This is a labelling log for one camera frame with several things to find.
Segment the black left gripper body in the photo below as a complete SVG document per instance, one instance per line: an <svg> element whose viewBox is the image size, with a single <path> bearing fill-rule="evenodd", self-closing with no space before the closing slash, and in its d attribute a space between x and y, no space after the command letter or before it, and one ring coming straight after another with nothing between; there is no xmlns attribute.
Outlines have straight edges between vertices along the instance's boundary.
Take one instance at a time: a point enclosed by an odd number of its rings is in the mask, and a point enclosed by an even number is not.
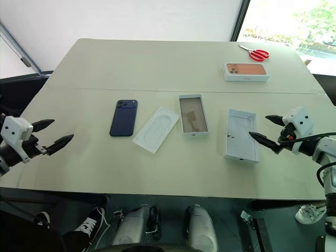
<svg viewBox="0 0 336 252"><path fill-rule="evenodd" d="M41 154L49 155L47 148L45 146L40 146L38 141L39 139L31 134L29 139L22 143L22 148L29 158L34 158Z"/></svg>

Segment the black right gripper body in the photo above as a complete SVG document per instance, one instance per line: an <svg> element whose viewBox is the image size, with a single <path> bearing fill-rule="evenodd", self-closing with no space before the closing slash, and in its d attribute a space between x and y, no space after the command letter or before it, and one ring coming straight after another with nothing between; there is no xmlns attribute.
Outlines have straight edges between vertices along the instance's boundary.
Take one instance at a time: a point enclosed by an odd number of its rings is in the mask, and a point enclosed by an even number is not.
<svg viewBox="0 0 336 252"><path fill-rule="evenodd" d="M280 143L282 142L288 142L290 140L295 140L295 126L292 123L288 123L285 125L284 123L277 123L277 125L283 126L283 129L281 130L280 136L278 138L279 145L276 145L275 153L280 153L283 149L292 151L293 143Z"/></svg>

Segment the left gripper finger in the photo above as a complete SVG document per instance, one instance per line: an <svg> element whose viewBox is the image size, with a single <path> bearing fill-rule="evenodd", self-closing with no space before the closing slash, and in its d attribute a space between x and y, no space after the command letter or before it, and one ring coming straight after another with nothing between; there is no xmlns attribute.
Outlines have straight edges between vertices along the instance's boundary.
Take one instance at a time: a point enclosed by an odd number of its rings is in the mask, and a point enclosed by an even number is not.
<svg viewBox="0 0 336 252"><path fill-rule="evenodd" d="M74 137L74 134L63 136L62 138L56 140L53 145L47 147L47 154L53 155L62 148L64 148Z"/></svg>
<svg viewBox="0 0 336 252"><path fill-rule="evenodd" d="M37 122L32 123L33 132L39 132L48 126L50 126L54 122L54 119L43 119Z"/></svg>

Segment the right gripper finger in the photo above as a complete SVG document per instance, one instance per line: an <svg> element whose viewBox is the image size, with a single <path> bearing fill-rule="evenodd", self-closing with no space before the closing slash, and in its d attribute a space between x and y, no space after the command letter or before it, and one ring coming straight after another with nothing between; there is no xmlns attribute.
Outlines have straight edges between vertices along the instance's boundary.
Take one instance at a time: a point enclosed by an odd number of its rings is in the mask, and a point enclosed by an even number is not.
<svg viewBox="0 0 336 252"><path fill-rule="evenodd" d="M276 124L276 125L283 125L284 122L282 120L282 116L279 115L267 115L265 116L266 119L268 119L269 121L271 121L272 123Z"/></svg>
<svg viewBox="0 0 336 252"><path fill-rule="evenodd" d="M257 133L257 132L249 132L249 135L257 141L259 144L271 149L274 153L280 152L280 145L278 145L276 142L268 139L266 136Z"/></svg>

